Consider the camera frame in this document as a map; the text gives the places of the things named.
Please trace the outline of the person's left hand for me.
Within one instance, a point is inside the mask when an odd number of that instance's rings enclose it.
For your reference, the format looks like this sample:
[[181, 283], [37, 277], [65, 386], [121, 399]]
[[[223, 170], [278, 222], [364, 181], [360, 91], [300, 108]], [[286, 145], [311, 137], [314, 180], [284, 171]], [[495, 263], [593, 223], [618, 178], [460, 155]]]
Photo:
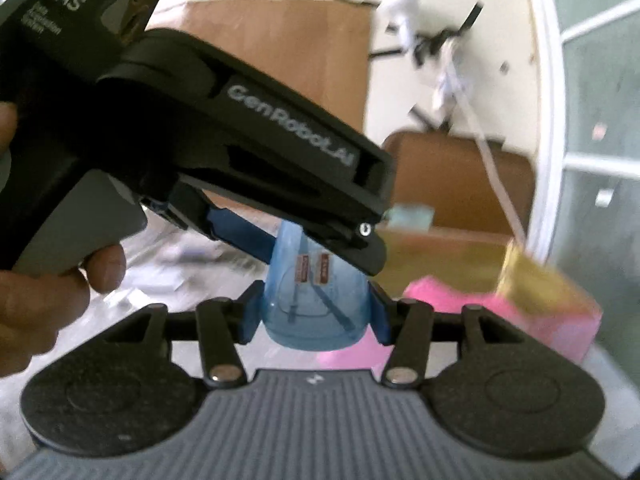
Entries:
[[1, 376], [21, 373], [35, 356], [51, 351], [60, 330], [83, 315], [90, 292], [108, 294], [126, 273], [119, 244], [97, 250], [61, 275], [1, 273]]

